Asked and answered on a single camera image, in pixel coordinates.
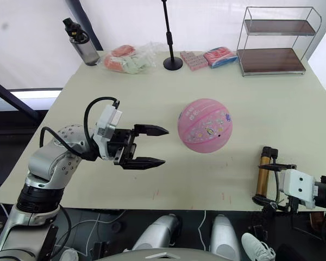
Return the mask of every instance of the shoelace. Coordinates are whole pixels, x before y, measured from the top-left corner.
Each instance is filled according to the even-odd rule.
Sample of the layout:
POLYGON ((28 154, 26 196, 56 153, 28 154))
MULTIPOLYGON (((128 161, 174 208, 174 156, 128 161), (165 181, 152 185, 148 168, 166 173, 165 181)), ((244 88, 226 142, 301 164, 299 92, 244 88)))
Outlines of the shoelace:
POLYGON ((262 248, 262 247, 259 247, 257 250, 256 250, 256 256, 257 257, 260 257, 260 256, 266 256, 268 258, 274 258, 275 257, 275 251, 271 248, 271 247, 268 247, 268 245, 264 242, 260 242, 264 247, 265 247, 265 250, 262 248))

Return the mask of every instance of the round stand base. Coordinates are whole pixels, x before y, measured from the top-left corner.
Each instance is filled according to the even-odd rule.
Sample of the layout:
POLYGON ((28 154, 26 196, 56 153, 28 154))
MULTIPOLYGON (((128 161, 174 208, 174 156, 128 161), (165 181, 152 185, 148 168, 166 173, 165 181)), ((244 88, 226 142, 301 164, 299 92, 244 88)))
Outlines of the round stand base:
POLYGON ((182 65, 183 65, 183 61, 178 57, 174 57, 174 62, 172 62, 170 57, 165 59, 163 62, 164 68, 170 71, 178 70, 182 67, 182 65))

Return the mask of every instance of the two-tier shelf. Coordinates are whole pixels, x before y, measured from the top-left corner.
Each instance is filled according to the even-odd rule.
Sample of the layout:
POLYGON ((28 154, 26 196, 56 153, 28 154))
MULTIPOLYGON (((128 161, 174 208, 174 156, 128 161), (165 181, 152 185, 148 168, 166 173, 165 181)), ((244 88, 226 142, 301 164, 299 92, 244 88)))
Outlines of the two-tier shelf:
POLYGON ((315 35, 320 29, 322 22, 321 15, 314 7, 246 7, 245 15, 240 31, 237 55, 239 57, 242 75, 254 74, 284 74, 284 73, 301 73, 304 74, 305 68, 301 60, 305 56, 309 46, 311 45, 315 35), (304 20, 268 20, 268 19, 253 19, 251 9, 254 8, 308 8, 308 15, 304 20), (320 20, 317 29, 311 26, 308 18, 314 11, 320 20), (239 49, 242 31, 245 27, 246 40, 244 48, 239 49), (296 36, 293 45, 289 48, 261 48, 261 49, 246 49, 249 36, 275 36, 286 35, 296 36), (299 36, 311 36, 311 41, 306 47, 301 58, 298 58, 294 51, 294 45, 299 36))

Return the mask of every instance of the silver robot leg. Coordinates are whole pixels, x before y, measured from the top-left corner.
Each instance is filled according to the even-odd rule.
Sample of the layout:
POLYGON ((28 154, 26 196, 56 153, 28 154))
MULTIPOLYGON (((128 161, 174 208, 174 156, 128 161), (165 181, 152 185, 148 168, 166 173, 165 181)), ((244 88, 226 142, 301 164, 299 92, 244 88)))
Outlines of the silver robot leg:
POLYGON ((241 254, 237 236, 229 219, 218 215, 211 231, 210 252, 232 261, 240 261, 241 254))
POLYGON ((169 247, 171 236, 178 225, 179 220, 175 215, 161 216, 146 228, 132 250, 169 247))

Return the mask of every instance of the water bottle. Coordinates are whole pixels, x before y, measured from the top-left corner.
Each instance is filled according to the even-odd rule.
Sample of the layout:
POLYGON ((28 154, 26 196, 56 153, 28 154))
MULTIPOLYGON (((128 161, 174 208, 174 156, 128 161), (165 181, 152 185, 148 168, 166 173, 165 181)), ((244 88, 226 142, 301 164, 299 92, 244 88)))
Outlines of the water bottle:
POLYGON ((88 33, 82 30, 81 25, 73 22, 70 18, 64 19, 65 30, 70 36, 70 43, 86 65, 93 66, 100 58, 94 45, 90 41, 88 33))

